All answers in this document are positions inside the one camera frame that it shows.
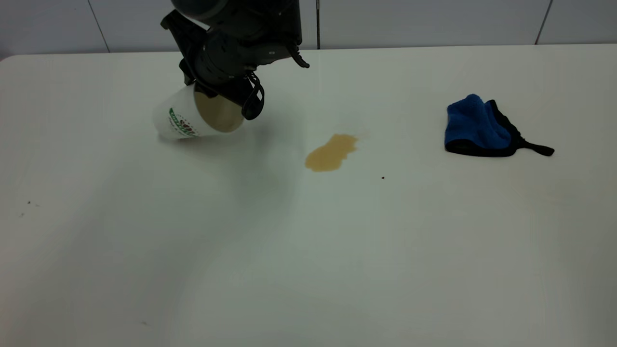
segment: coffee spill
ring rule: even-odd
[[[314,172],[334,171],[341,167],[347,155],[356,150],[355,136],[334,134],[328,143],[307,156],[304,166]]]

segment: paper cup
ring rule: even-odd
[[[238,129],[242,108],[222,96],[212,99],[186,86],[154,109],[154,126],[168,139],[212,136]]]

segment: table surface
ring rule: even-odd
[[[179,53],[0,63],[0,345],[609,346],[617,46],[305,51],[161,140]],[[553,157],[444,151],[476,93]],[[316,173],[335,133],[358,150]]]

